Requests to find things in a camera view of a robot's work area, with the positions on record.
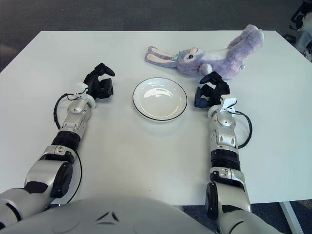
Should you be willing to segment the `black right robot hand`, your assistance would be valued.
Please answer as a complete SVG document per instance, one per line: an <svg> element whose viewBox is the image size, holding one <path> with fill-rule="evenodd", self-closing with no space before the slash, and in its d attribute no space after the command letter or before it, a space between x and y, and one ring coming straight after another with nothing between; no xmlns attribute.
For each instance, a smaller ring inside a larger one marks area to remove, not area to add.
<svg viewBox="0 0 312 234"><path fill-rule="evenodd" d="M217 72L204 76L199 83L203 86L196 89L194 107L208 108L219 105L221 104L221 96L230 94L227 82Z"/></svg>

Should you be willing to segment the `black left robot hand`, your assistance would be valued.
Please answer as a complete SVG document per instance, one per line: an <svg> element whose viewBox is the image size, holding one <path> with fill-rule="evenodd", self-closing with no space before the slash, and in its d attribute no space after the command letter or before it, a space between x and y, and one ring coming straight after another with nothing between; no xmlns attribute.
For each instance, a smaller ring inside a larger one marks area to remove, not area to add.
<svg viewBox="0 0 312 234"><path fill-rule="evenodd" d="M88 91L86 93L93 99L109 98L114 94L111 78L99 80L99 77L104 74L111 77L115 76L115 73L111 68L106 66L104 63L100 63L86 76L83 82L88 86Z"/></svg>

